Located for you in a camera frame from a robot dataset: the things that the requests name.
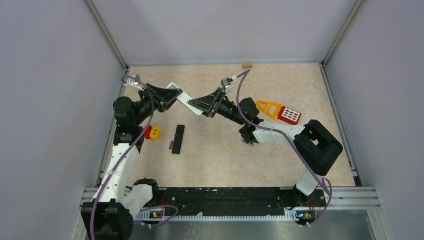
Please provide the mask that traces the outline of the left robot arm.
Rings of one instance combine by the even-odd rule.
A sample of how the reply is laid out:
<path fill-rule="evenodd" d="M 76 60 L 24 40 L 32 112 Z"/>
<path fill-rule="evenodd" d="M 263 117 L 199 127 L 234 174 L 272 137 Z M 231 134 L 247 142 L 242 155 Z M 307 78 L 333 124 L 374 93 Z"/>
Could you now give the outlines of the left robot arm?
<path fill-rule="evenodd" d="M 153 114 L 167 111 L 183 94 L 180 88 L 159 88 L 147 84 L 139 91 L 140 100 L 122 96 L 113 104 L 116 129 L 113 137 L 112 157 L 98 191 L 90 202 L 83 203 L 81 216 L 91 240 L 128 240 L 136 217 L 145 207 L 160 202 L 160 193 L 154 181 L 145 180 L 126 188 L 145 139 L 147 121 L 150 126 Z"/>

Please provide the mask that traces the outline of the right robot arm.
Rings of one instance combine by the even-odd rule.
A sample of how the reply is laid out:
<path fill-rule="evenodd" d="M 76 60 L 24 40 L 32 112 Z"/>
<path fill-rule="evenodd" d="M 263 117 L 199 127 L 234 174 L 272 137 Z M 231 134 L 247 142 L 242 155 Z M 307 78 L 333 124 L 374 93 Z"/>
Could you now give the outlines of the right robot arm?
<path fill-rule="evenodd" d="M 326 176 L 344 149 L 318 120 L 310 120 L 305 125 L 268 122 L 258 117 L 260 111 L 252 98 L 233 102 L 221 88 L 207 96 L 189 100 L 188 105 L 209 118 L 218 114 L 241 125 L 239 133 L 247 144 L 292 147 L 306 168 L 293 192 L 297 205 L 307 206 L 313 200 L 317 187 L 332 195 L 331 183 Z"/>

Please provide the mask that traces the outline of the white remote control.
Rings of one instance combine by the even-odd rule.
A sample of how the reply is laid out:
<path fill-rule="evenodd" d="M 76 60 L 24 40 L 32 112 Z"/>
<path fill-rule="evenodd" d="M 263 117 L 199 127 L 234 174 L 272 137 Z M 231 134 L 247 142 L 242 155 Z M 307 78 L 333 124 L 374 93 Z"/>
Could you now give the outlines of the white remote control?
<path fill-rule="evenodd" d="M 182 90 L 179 86 L 177 86 L 175 83 L 171 82 L 167 87 L 167 89 L 177 89 Z M 199 110 L 189 104 L 189 101 L 193 98 L 190 97 L 187 93 L 184 91 L 177 97 L 177 100 L 184 105 L 187 109 L 189 109 L 191 112 L 193 112 L 197 116 L 201 116 L 203 114 L 202 110 Z"/>

